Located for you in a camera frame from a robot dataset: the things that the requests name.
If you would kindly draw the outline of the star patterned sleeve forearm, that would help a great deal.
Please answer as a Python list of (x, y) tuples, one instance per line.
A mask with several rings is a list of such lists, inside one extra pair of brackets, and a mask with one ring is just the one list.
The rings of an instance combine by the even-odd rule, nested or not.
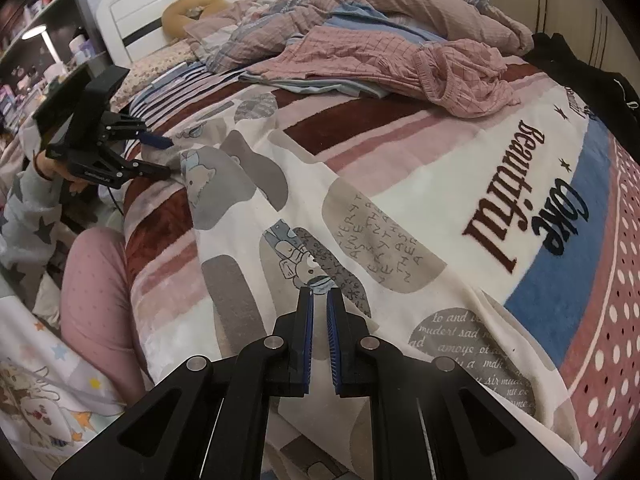
[(17, 174), (1, 215), (1, 266), (14, 285), (38, 282), (56, 244), (62, 180), (43, 177), (34, 164)]

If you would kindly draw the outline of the person left hand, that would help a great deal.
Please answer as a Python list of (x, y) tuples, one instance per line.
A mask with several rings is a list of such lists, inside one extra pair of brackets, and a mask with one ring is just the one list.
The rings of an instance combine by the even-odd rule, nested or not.
[(82, 192), (89, 182), (82, 180), (81, 178), (74, 177), (67, 169), (64, 162), (57, 159), (49, 158), (45, 151), (41, 151), (34, 161), (34, 166), (37, 171), (49, 180), (55, 180), (56, 178), (62, 178), (70, 184), (70, 192), (79, 193)]

